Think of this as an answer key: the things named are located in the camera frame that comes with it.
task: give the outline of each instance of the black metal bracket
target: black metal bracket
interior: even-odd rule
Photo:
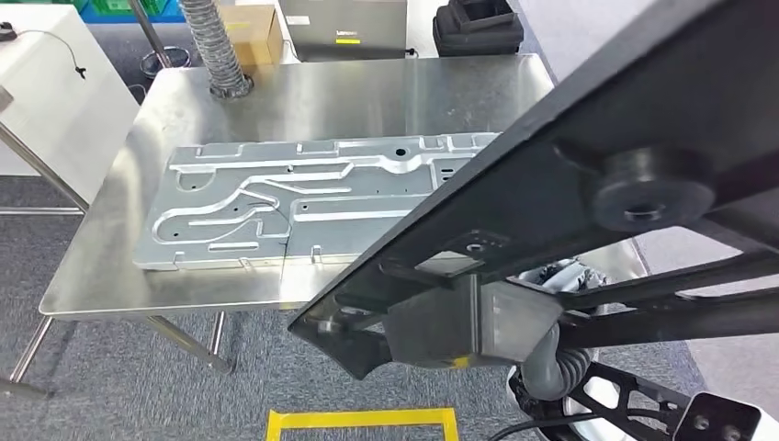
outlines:
[[[772,291],[676,294],[779,271],[779,94],[766,93],[779,89],[777,16],[774,0],[656,2],[370,246],[289,330],[361,378],[391,356],[384,336],[358,324],[451,286],[417,269],[437,253],[472,258],[456,277],[486,286],[683,226],[745,255],[568,296],[564,309],[632,311],[567,321],[560,344],[779,332]],[[357,340],[375,347],[349,350]]]
[[[619,400],[614,409],[604,406],[585,391],[585,385],[593,377],[605,379],[618,387]],[[647,414],[628,409],[630,394],[633,392],[644,395],[660,406],[660,409],[654,414],[657,415],[656,419],[665,425],[664,430],[650,427],[639,420],[630,419],[630,416]],[[639,441],[670,440],[673,431],[682,420],[684,410],[690,403],[690,397],[675,390],[600,363],[590,365],[587,375],[580,385],[570,393],[570,397],[593,413],[603,416],[609,423],[619,427],[623,432]]]

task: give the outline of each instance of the flexible duct hose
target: flexible duct hose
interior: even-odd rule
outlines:
[[[556,401],[568,395],[593,361],[586,349],[558,350],[558,341],[555,323],[520,367],[527,393],[539,400]]]
[[[252,84],[243,76],[214,0],[178,0],[178,4],[209,70],[211,93],[220,98],[246,96]]]

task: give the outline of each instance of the metal exhaust duct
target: metal exhaust duct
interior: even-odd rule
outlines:
[[[211,94],[219,98],[246,96],[252,82],[243,75],[214,0],[178,0],[178,4],[209,70]]]

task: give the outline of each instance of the stamped metal plate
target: stamped metal plate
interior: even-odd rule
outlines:
[[[179,147],[133,261],[153,270],[341,267],[497,135]]]

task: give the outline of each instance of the cardboard box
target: cardboard box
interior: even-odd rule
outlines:
[[[284,40],[272,5],[220,6],[220,14],[245,74],[278,64]]]

